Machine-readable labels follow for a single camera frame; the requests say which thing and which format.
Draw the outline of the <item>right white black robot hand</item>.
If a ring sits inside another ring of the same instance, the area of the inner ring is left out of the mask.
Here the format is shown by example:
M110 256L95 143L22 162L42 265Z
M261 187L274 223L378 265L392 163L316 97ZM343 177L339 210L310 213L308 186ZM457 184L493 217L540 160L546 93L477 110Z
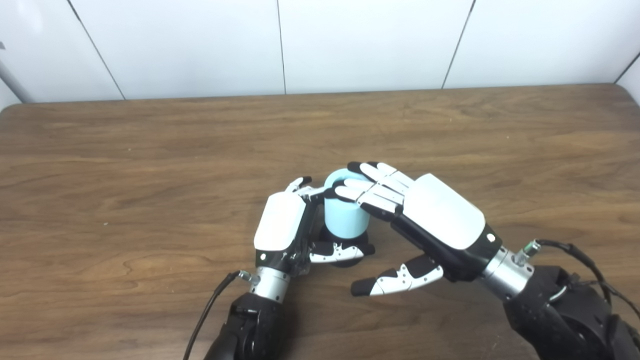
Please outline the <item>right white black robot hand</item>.
M406 292L441 278L472 282L500 251L502 240L484 214L433 174L410 178L375 161L352 161L347 168L365 179L338 180L325 198L356 204L422 251L398 269L354 281L352 296Z

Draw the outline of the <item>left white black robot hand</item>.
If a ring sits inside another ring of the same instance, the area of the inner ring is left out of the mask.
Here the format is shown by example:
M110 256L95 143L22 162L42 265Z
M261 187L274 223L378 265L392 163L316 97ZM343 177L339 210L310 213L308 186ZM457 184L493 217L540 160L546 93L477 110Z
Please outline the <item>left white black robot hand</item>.
M294 278L308 274L312 264L352 267L375 254L365 228L355 235L331 230L328 219L332 215L341 220L353 217L329 207L327 187L312 187L312 180L298 177L284 191L267 198L253 240L256 268Z

